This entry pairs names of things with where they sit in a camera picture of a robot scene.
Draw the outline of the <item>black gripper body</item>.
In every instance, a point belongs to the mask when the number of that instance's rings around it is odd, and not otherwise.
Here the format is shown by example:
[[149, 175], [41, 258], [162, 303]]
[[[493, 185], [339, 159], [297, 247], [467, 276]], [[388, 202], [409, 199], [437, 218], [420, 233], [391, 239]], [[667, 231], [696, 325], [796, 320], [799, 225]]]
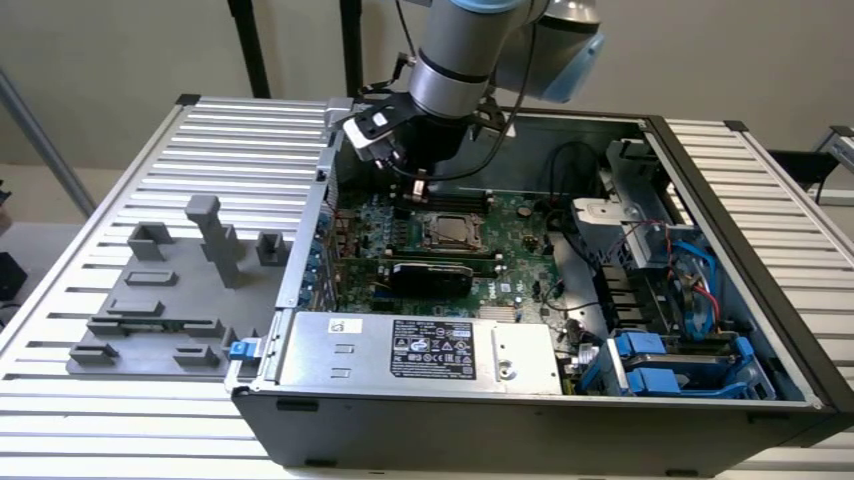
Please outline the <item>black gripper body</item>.
[[456, 155], [467, 130], [468, 123], [461, 119], [419, 115], [407, 120], [397, 130], [401, 169], [407, 173], [432, 173], [435, 164]]

